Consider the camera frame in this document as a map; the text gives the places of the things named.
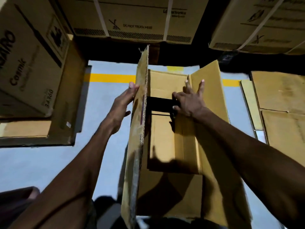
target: left hand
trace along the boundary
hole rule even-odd
[[[111,134],[115,134],[118,132],[121,127],[122,120],[124,119],[124,117],[130,114],[130,111],[126,111],[127,105],[134,100],[138,88],[138,85],[135,85],[133,82],[130,82],[129,88],[121,95],[115,98],[113,105],[105,118],[109,120],[112,124],[113,128]]]

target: forearm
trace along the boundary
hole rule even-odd
[[[41,220],[49,217],[66,221],[67,218],[58,213],[74,210],[78,212],[75,217],[85,220],[111,131],[111,122],[105,119],[89,143],[53,179],[11,228],[34,228]]]
[[[205,109],[196,120],[223,146],[252,191],[282,223],[294,226],[304,203],[305,168],[275,148],[252,138]]]

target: concrete floor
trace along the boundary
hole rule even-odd
[[[91,73],[135,75],[136,64],[90,61]],[[159,71],[173,71],[175,68],[150,66]],[[187,67],[178,72],[191,74],[199,66]],[[223,79],[249,79],[246,74],[222,73]],[[81,132],[77,134],[74,146],[41,148],[2,148],[0,149],[0,192],[36,186],[42,191],[51,180],[78,154],[86,145],[99,123],[105,118],[115,97],[128,88],[127,83],[84,83],[85,113]],[[246,134],[254,137],[249,115],[240,87],[224,86],[227,110],[230,122]],[[117,198],[118,180],[124,152],[128,143],[131,117],[126,117],[118,133],[113,135],[106,147],[100,175],[93,199],[101,195]],[[270,214],[261,201],[245,184],[250,211],[253,216],[253,229],[280,229],[278,221]]]

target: hand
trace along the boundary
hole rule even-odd
[[[183,92],[173,92],[173,98],[180,102],[179,106],[173,106],[178,113],[197,119],[204,110],[208,110],[203,101],[204,80],[199,84],[197,93],[194,93],[188,80],[185,81]]]
[[[121,95],[115,98],[113,105],[105,118],[109,120],[112,125],[111,134],[115,134],[118,132],[121,127],[122,120],[124,119],[124,117],[130,114],[130,111],[126,111],[127,105],[134,100],[138,88],[138,85],[135,85],[133,82],[130,82],[129,88]]]

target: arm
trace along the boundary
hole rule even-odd
[[[133,100],[137,86],[129,84],[79,154],[54,178],[12,228],[81,228],[85,226],[106,144],[116,133]]]
[[[206,107],[203,91],[204,80],[197,93],[186,81],[185,92],[173,93],[181,103],[174,110],[211,131],[246,184],[281,223],[289,228],[303,226],[305,167],[220,119]]]

